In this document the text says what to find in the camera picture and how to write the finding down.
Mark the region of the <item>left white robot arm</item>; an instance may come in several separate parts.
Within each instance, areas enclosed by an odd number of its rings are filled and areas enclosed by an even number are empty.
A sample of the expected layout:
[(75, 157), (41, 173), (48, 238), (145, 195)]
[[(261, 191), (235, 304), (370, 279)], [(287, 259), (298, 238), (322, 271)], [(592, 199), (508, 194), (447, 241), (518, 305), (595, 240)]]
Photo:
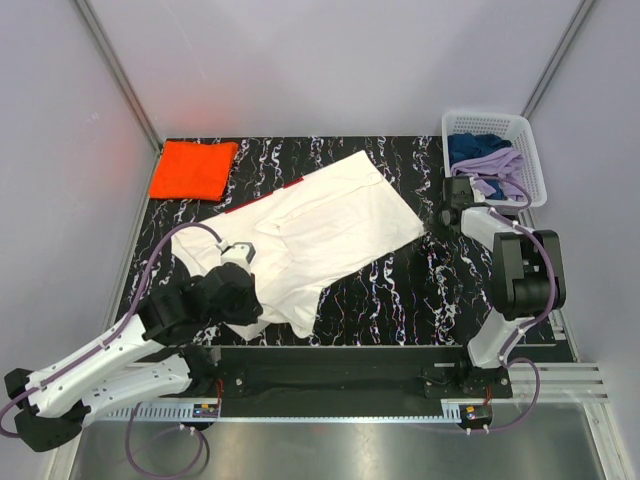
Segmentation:
[(263, 309), (248, 265), (226, 262), (142, 299), (107, 332), (41, 370), (16, 368), (4, 383), (15, 428), (7, 438), (35, 452), (55, 449), (131, 403), (208, 394), (216, 372), (194, 344), (208, 323), (247, 326)]

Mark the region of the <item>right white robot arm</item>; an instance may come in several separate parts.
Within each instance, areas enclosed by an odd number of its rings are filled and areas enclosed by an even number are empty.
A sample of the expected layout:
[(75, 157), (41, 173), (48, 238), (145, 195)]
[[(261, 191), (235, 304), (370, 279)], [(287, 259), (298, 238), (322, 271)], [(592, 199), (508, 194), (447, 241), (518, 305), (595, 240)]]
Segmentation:
[(513, 215), (477, 200), (469, 177), (444, 180), (439, 222), (492, 254), (492, 309), (454, 366), (431, 382), (447, 393), (472, 397), (507, 386), (509, 356), (516, 344), (564, 305), (561, 246), (556, 232), (525, 227)]

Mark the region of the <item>white t shirt red print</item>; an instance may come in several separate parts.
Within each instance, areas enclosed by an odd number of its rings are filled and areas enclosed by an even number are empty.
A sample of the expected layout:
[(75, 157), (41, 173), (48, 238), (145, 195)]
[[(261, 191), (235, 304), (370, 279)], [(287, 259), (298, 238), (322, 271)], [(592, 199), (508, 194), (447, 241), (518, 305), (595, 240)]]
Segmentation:
[(257, 323), (232, 331), (251, 340), (270, 324), (288, 324), (304, 338), (326, 287), (423, 232), (416, 213), (360, 151), (176, 233), (171, 252), (190, 274), (204, 275), (221, 263), (215, 234), (229, 243), (252, 243), (251, 271), (263, 313)]

